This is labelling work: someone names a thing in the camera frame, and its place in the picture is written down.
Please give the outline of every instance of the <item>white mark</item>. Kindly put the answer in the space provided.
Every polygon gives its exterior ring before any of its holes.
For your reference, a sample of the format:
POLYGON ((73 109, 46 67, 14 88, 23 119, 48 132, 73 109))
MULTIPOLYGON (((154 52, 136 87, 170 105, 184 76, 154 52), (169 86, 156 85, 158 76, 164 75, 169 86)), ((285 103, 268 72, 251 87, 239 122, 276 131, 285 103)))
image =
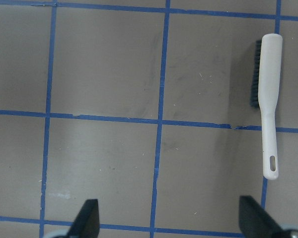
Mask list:
POLYGON ((49 195, 51 197, 59 197, 59 198, 67 199, 67 200, 71 198, 71 195, 70 195, 70 193, 68 191, 65 192, 65 193, 52 192, 52 193, 49 193, 49 195))

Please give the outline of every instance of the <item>black object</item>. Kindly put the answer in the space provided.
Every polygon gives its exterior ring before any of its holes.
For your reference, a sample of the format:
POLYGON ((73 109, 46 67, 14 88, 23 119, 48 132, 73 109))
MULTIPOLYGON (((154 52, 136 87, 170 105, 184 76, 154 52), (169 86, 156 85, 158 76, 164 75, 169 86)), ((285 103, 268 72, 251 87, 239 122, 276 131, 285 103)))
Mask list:
POLYGON ((260 51, 262 48, 262 40, 256 41, 255 56, 254 56, 254 73, 253 81, 250 91, 250 105, 254 108, 259 108, 258 103, 258 82, 259 82, 259 63, 260 63, 260 51))
POLYGON ((283 230, 251 196, 239 198, 238 222, 245 238, 298 238, 298 230, 283 230))
POLYGON ((90 199, 85 201, 67 235, 54 238, 97 238, 99 229, 98 201, 90 199))

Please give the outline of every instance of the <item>floor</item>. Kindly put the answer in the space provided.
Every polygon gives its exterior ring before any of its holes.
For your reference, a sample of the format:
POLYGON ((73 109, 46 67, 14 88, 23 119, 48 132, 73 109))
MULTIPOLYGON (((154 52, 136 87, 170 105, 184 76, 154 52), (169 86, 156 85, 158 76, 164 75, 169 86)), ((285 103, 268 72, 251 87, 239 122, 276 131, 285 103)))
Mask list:
POLYGON ((298 0, 0 0, 0 238, 242 237, 252 195, 298 227, 298 0), (249 106, 255 41, 284 38, 280 177, 249 106))

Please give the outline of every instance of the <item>white brush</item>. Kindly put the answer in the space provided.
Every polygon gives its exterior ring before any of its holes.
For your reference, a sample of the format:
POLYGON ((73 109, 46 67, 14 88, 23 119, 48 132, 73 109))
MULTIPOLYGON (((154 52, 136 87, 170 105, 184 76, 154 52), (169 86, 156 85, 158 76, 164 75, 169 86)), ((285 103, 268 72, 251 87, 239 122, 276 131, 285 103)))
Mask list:
POLYGON ((268 34, 262 39, 259 65, 258 103, 262 118, 263 173, 278 178, 275 110, 279 93, 283 38, 268 34))

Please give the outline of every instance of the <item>handle hole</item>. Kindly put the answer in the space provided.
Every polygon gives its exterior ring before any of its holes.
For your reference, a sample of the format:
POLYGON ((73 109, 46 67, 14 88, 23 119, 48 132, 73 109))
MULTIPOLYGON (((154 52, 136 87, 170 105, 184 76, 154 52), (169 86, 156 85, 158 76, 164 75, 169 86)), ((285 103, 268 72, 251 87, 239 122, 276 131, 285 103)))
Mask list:
POLYGON ((270 159, 270 170, 271 171, 276 171, 276 158, 275 158, 275 156, 271 156, 271 157, 269 157, 269 159, 270 159))

